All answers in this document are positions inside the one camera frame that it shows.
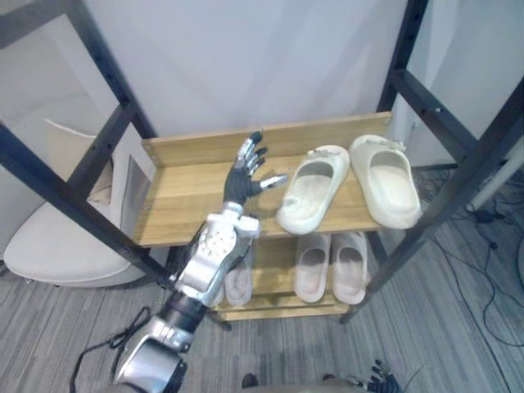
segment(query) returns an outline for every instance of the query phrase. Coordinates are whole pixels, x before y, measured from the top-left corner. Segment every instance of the shelf rack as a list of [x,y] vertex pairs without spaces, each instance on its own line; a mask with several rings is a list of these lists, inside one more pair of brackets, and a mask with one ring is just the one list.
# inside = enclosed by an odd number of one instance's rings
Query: shelf rack
[[[389,255],[384,250],[377,232],[367,232],[368,240],[380,268],[368,285],[368,293],[364,301],[357,307],[345,310],[341,317],[342,323],[348,322],[353,315],[362,309],[373,298],[373,295],[380,291],[382,286],[425,244],[435,230],[449,219],[459,207],[464,206],[472,199],[484,179],[499,167],[508,151],[522,135],[524,126],[522,119],[524,79],[521,79],[517,84],[487,130],[477,140],[407,70],[409,57],[417,39],[426,7],[427,0],[407,1],[404,19],[377,106],[377,112],[391,111],[397,94],[400,94],[455,159],[457,170],[429,205],[417,225],[406,231],[404,240]],[[72,177],[75,182],[87,184],[85,185],[86,189],[94,184],[93,179],[97,178],[102,171],[103,165],[101,163],[110,159],[113,145],[120,139],[123,124],[127,125],[132,122],[142,138],[154,138],[155,133],[122,78],[82,2],[47,0],[29,4],[2,15],[2,18],[0,18],[0,48],[5,48],[64,13],[69,17],[71,24],[120,103],[104,126],[103,132],[100,132],[93,141],[91,149],[81,160],[75,171],[75,176]],[[112,146],[110,148],[108,148],[108,140],[113,142],[110,144]],[[234,144],[230,148],[234,150],[237,146],[237,144]],[[0,162],[28,187],[92,233],[101,242],[129,260],[130,263],[142,269],[161,286],[174,289],[171,274],[149,256],[148,248],[140,246],[126,237],[118,228],[100,215],[85,201],[83,194],[73,187],[74,184],[71,181],[66,183],[56,176],[9,131],[5,124],[0,124]],[[290,250],[291,245],[288,244],[286,249]],[[282,275],[283,281],[289,280],[290,271],[287,270],[287,276]],[[260,300],[255,297],[253,301],[259,301],[264,305],[264,302],[271,300]],[[278,301],[292,305],[295,300],[290,296],[282,296]],[[336,305],[331,306],[336,307],[331,310],[333,313],[342,311]],[[239,318],[235,314],[239,312],[238,310],[227,309],[222,312],[226,318]],[[276,314],[268,314],[266,317],[282,316],[278,312],[277,310]]]
[[[305,153],[321,145],[349,147],[360,135],[383,135],[391,113],[351,116],[319,122],[261,127],[267,162],[257,174],[290,177]],[[155,179],[138,217],[133,239],[140,246],[179,246],[192,236],[209,213],[222,207],[224,181],[238,146],[249,130],[207,135],[153,138],[143,145],[157,165]],[[348,307],[327,289],[317,303],[307,304],[293,292],[296,239],[277,224],[275,215],[286,188],[276,188],[252,198],[246,211],[257,216],[262,232],[255,242],[254,296],[242,307],[223,302],[215,310],[225,320],[341,314]],[[379,228],[369,215],[359,182],[350,170],[338,189],[320,233],[369,231]]]

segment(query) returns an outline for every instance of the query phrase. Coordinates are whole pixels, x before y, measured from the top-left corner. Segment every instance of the slipper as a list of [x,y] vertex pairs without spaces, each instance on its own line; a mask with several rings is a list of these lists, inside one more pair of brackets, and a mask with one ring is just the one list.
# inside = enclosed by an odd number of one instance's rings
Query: slipper
[[216,305],[219,305],[222,303],[222,300],[224,300],[224,285],[220,287],[219,293],[216,294],[209,307],[215,307]]
[[296,295],[307,303],[319,301],[326,289],[330,240],[329,234],[318,233],[298,239],[293,287]]
[[277,221],[294,235],[313,232],[322,221],[350,168],[350,156],[340,146],[309,151],[287,187]]
[[350,147],[351,165],[360,182],[369,214],[395,229],[413,227],[420,218],[420,200],[404,146],[377,135],[363,135]]
[[253,275],[251,268],[255,261],[253,247],[247,252],[246,257],[231,270],[225,279],[226,299],[230,305],[244,305],[253,293]]
[[369,283],[368,248],[362,232],[332,235],[333,294],[342,303],[357,305]]

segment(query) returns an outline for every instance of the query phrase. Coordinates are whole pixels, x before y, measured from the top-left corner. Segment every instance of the white chair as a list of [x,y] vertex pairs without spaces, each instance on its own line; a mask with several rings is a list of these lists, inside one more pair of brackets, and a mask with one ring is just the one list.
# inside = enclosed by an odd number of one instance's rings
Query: white chair
[[[112,155],[111,202],[89,202],[128,236],[133,234],[156,170],[141,141],[134,127],[128,127]],[[53,154],[68,150],[58,147]],[[151,250],[151,256],[164,265],[168,251],[157,248]],[[4,252],[4,261],[22,277],[66,287],[107,287],[144,275],[48,202],[17,230]]]

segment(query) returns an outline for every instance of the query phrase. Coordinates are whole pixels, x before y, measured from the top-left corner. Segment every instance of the wooden shelf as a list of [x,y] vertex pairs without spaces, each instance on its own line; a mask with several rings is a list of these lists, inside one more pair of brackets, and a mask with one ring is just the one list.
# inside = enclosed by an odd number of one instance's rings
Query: wooden shelf
[[[259,176],[289,174],[303,156],[269,158],[267,172]],[[142,246],[172,246],[189,242],[209,213],[222,207],[224,181],[230,163],[174,166],[159,169],[135,229],[135,241]],[[262,237],[289,236],[275,215],[285,187],[269,190],[248,201],[246,211],[256,215]],[[369,215],[359,182],[352,171],[338,190],[318,232],[371,230],[378,225]]]
[[[257,177],[280,173],[291,177],[308,150],[324,144],[349,146],[365,133],[384,134],[390,117],[389,113],[373,114],[264,129],[269,154]],[[160,168],[138,217],[134,240],[141,246],[189,242],[206,216],[220,210],[231,160],[245,136],[246,133],[226,133],[146,141],[147,151]],[[275,219],[285,191],[284,187],[270,190],[246,205],[246,211],[260,219],[262,237],[289,236]],[[369,215],[360,185],[350,170],[318,232],[376,228],[378,224]]]

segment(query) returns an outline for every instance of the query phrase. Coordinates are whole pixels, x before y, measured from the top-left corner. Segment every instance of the chair seat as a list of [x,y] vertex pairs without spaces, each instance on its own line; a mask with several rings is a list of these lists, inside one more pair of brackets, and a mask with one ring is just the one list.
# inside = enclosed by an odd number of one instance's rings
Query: chair seat
[[[108,215],[109,206],[96,207]],[[20,276],[73,287],[115,285],[143,275],[47,202],[18,229],[4,260]]]

